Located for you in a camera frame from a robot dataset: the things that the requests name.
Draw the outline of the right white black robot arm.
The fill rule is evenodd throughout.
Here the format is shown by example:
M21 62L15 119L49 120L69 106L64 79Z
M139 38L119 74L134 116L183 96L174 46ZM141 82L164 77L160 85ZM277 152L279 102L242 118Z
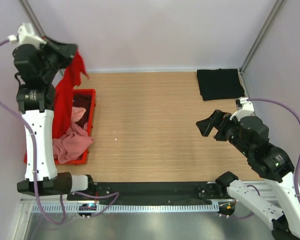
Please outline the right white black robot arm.
M300 240L299 189L293 180L297 170L289 155L270 143L269 128L263 121L250 114L231 115L215 110L210 117L197 121L196 126L203 137L215 128L216 141L229 142L243 154L251 169L270 187L280 207L252 192L230 171L215 180L216 194L239 200L267 224L274 239Z

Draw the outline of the red t shirt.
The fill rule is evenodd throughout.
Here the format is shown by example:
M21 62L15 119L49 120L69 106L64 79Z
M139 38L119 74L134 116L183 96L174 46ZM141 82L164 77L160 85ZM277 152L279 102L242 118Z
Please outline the red t shirt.
M91 94L76 93L88 77L79 51L55 87L54 117L52 121L52 157L60 165L82 165L87 162L88 148L94 142L90 131Z

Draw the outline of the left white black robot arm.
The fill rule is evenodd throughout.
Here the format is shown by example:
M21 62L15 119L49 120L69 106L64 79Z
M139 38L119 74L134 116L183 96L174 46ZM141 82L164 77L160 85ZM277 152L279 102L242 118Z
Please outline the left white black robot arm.
M26 172L17 191L34 197L68 195L78 192L85 200L96 194L89 174L59 173L53 155L53 118L56 73L69 67L75 58L76 44L47 39L35 46L23 43L12 56L17 69L16 101L26 133Z

